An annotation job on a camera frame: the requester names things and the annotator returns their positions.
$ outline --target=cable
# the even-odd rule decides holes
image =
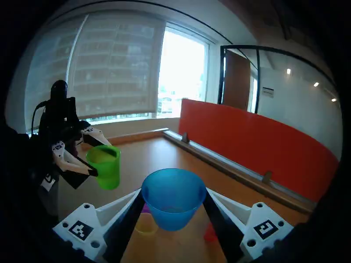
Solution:
[[[36,106],[36,108],[35,108],[35,110],[34,110],[34,112],[33,112],[31,135],[33,135],[34,116],[36,115],[36,111],[37,111],[39,108],[45,107],[46,104],[47,104],[47,100],[42,101],[41,103],[39,103],[39,104]]]

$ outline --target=wooden door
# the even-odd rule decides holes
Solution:
[[[249,60],[227,50],[223,105],[247,111],[250,75]]]

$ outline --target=window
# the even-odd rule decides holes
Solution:
[[[254,88],[252,90],[251,112],[255,113],[257,102],[257,79],[254,78]]]
[[[25,92],[26,127],[58,79],[76,97],[77,115],[95,123],[180,117],[183,98],[205,101],[209,40],[157,18],[116,14],[87,14],[41,37]]]
[[[165,30],[160,75],[158,81],[158,104],[156,116],[151,113],[116,115],[107,121],[134,121],[157,118],[180,117],[182,98],[205,101],[208,44],[181,31],[167,27]]]

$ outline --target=cup rim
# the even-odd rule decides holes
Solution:
[[[113,145],[106,145],[106,144],[103,144],[103,145],[98,145],[98,146],[94,146],[93,148],[89,149],[86,153],[86,160],[88,162],[91,162],[91,163],[95,163],[93,162],[92,160],[90,160],[89,158],[89,155],[91,154],[91,152],[94,150],[94,149],[103,149],[103,148],[109,148],[113,151],[116,152],[116,159],[117,158],[120,158],[121,157],[121,150],[116,147],[116,146],[113,146]],[[103,164],[103,163],[113,163],[114,161],[108,161],[108,162],[101,162],[101,163],[95,163],[95,164]]]

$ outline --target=blue plastic cup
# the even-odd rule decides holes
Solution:
[[[206,187],[192,172],[163,169],[146,177],[141,192],[157,225],[177,231],[186,226],[203,203]]]

